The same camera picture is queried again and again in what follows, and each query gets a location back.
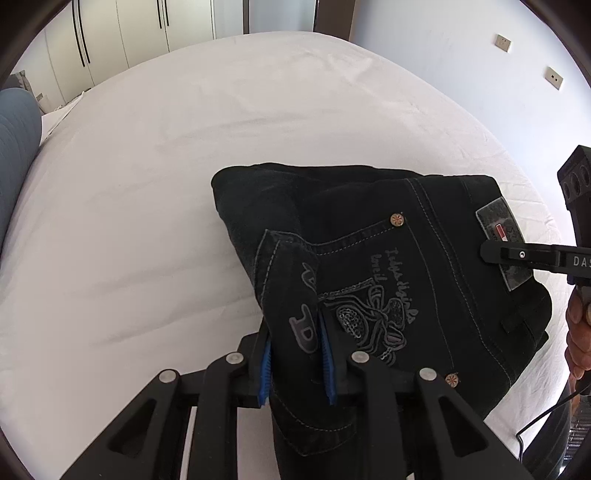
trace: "human hand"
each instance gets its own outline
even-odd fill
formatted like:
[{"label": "human hand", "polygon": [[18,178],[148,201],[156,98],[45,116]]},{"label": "human hand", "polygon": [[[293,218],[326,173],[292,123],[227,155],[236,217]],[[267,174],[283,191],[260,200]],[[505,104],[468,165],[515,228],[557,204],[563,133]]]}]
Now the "human hand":
[{"label": "human hand", "polygon": [[566,335],[568,347],[564,357],[573,376],[580,380],[586,370],[591,370],[591,304],[583,308],[583,301],[573,289],[566,310],[569,332]]}]

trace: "white wall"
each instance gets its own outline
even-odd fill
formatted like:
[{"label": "white wall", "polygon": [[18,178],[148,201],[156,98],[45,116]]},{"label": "white wall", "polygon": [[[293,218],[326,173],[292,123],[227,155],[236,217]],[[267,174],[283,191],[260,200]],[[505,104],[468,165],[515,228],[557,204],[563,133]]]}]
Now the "white wall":
[{"label": "white wall", "polygon": [[251,33],[276,30],[311,32],[316,0],[250,0]]},{"label": "white wall", "polygon": [[[513,43],[495,47],[497,34]],[[519,0],[357,0],[352,41],[415,73],[477,117],[574,242],[556,172],[591,146],[591,89],[560,40]],[[547,66],[564,77],[560,91]]]}]

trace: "mattress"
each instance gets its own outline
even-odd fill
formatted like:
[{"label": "mattress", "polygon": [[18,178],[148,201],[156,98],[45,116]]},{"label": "mattress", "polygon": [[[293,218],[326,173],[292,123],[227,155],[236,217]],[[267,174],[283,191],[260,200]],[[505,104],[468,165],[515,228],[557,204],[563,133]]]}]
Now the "mattress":
[{"label": "mattress", "polygon": [[[486,128],[351,43],[245,35],[136,66],[85,93],[44,142],[4,245],[0,425],[35,479],[59,478],[157,372],[203,369],[257,330],[209,183],[267,161],[487,174],[526,241],[560,242]],[[566,279],[535,275],[553,299],[550,340],[486,419],[513,452],[567,379]],[[238,429],[241,478],[278,478],[269,410],[241,410]]]}]

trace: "wardrobe door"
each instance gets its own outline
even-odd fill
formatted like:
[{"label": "wardrobe door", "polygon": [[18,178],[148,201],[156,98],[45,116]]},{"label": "wardrobe door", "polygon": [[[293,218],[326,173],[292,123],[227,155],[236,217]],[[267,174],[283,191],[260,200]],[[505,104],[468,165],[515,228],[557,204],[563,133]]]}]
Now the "wardrobe door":
[{"label": "wardrobe door", "polygon": [[170,51],[213,40],[210,0],[160,0]]},{"label": "wardrobe door", "polygon": [[76,4],[71,2],[45,30],[51,65],[66,103],[95,85],[80,41],[76,15]]},{"label": "wardrobe door", "polygon": [[116,0],[116,4],[130,67],[168,53],[160,0]]},{"label": "wardrobe door", "polygon": [[127,70],[116,0],[74,0],[80,7],[80,35],[95,85]]},{"label": "wardrobe door", "polygon": [[51,60],[49,59],[45,29],[27,47],[12,72],[16,73],[22,70],[25,71],[35,96],[43,95],[47,102],[48,112],[64,104],[64,97],[61,95],[56,74],[53,72]]}]

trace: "black cable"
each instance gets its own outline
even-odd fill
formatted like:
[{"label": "black cable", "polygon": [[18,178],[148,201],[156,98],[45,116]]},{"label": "black cable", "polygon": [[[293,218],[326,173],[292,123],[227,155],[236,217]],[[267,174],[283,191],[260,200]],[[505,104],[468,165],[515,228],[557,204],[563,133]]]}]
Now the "black cable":
[{"label": "black cable", "polygon": [[525,432],[528,428],[530,428],[534,423],[543,419],[547,414],[552,413],[557,408],[560,408],[565,403],[571,401],[573,398],[575,398],[577,395],[579,395],[582,391],[586,390],[588,387],[591,387],[591,380],[589,380],[587,382],[587,384],[585,384],[584,386],[582,386],[581,388],[579,388],[575,392],[571,393],[568,397],[564,398],[563,400],[559,400],[556,405],[550,407],[548,410],[546,410],[545,412],[538,415],[531,422],[529,422],[525,427],[523,427],[520,431],[517,432],[517,434],[515,436],[517,437],[517,441],[519,442],[519,461],[521,463],[523,463],[523,452],[524,452],[524,445],[523,445],[523,440],[521,439],[521,434],[523,432]]}]

